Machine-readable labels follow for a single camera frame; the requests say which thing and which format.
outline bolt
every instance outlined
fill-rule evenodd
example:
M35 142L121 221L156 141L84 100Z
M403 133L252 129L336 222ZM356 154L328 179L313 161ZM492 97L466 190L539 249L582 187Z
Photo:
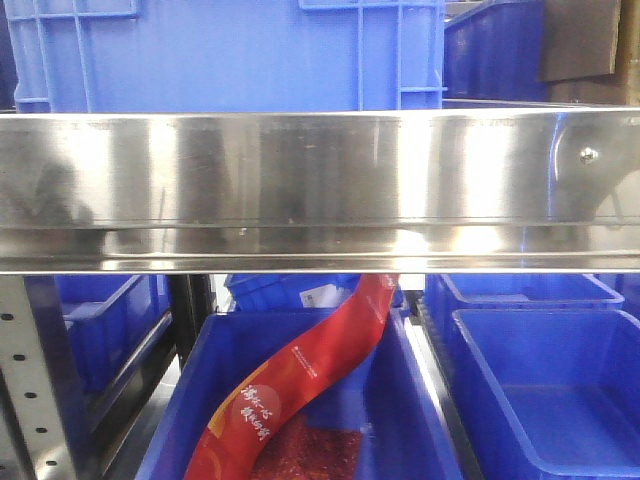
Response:
M583 165L590 165L598 160L600 154L591 147L587 147L580 152L580 161Z

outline white label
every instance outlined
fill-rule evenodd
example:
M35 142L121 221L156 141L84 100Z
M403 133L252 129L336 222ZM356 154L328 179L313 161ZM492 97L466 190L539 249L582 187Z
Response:
M349 296L349 291L335 285L323 285L300 292L304 308L334 308Z

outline blue storage crate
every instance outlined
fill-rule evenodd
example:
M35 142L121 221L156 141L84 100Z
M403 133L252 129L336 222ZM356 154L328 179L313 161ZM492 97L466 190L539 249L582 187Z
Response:
M355 291L359 280L359 274L234 274L225 287L239 311L332 308ZM400 288L392 306L409 308Z
M623 310L640 318L640 274L601 273L596 277L624 297Z
M169 308L163 275L56 275L71 348L86 392L109 384Z
M445 26L447 98L547 101L544 0L488 0Z
M578 274L427 275L425 298L445 345L458 309L618 309L624 302L593 275Z
M210 317L136 479L182 479L200 435L226 396L330 313L307 309ZM462 480L409 344L405 329L410 328L392 311L368 359L303 410L315 427L362 432L356 480Z
M5 0L21 112L439 107L444 0Z
M640 479L640 323L459 310L454 399L491 480Z

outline brown cardboard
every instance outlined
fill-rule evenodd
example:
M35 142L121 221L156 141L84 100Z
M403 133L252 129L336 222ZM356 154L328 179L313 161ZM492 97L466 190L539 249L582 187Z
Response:
M553 102L640 105L640 1L622 0L615 73L550 83Z

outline metal rack frame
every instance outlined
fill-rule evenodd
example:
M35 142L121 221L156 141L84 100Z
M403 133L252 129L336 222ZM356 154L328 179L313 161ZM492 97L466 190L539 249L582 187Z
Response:
M30 275L638 270L638 175L638 109L0 116L0 366L21 468L95 478L114 451L82 415L53 282ZM184 361L202 277L172 280L174 324L136 358L179 337Z

